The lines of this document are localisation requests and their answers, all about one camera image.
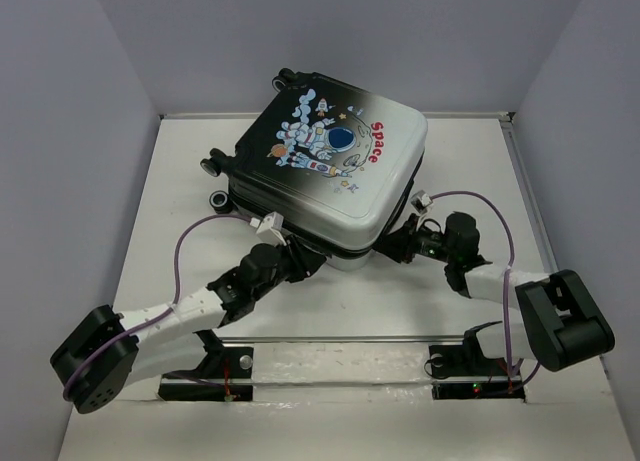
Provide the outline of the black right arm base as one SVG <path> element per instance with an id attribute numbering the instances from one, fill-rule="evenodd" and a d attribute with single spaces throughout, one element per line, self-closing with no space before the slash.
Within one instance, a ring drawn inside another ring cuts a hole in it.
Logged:
<path id="1" fill-rule="evenodd" d="M 477 334 L 494 325 L 470 328 L 454 344 L 429 345 L 423 369 L 433 381 L 434 400 L 526 399 L 520 372 L 509 378 L 502 358 L 489 359 L 481 352 Z"/>

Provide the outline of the small space print suitcase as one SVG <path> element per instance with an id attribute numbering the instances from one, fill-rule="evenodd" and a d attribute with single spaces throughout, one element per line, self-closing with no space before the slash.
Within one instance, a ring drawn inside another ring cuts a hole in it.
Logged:
<path id="1" fill-rule="evenodd" d="M 363 267 L 402 213 L 422 163 L 419 111 L 320 73 L 283 68 L 270 104 L 231 155 L 201 162 L 228 179 L 243 213 L 283 216 L 283 229 L 343 271 Z"/>

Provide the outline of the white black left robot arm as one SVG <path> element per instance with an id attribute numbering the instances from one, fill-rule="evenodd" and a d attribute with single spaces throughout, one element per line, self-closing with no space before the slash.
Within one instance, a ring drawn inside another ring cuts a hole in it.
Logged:
<path id="1" fill-rule="evenodd" d="M 215 331 L 249 315 L 278 285 L 302 282 L 327 261 L 294 236 L 255 245 L 238 266 L 176 301 L 117 313 L 92 309 L 54 351 L 50 364 L 63 398 L 80 414 L 101 409 L 128 385 L 173 371 L 215 373 L 221 351 Z M 175 342 L 194 336 L 187 356 Z"/>

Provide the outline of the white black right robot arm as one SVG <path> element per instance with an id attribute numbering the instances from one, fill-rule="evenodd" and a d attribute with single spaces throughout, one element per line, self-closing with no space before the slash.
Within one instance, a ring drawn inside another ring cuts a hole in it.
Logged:
<path id="1" fill-rule="evenodd" d="M 497 358 L 512 355 L 557 372 L 613 350 L 613 329 L 578 273 L 530 273 L 497 266 L 481 256 L 479 242 L 475 218 L 454 212 L 442 231 L 413 214 L 375 245 L 378 253 L 397 263 L 409 264 L 417 255 L 440 261 L 453 292 L 493 301 L 504 314 L 511 309 L 520 312 L 520 324 L 501 321 L 470 330 L 475 340 L 460 349 L 468 371 L 482 373 Z"/>

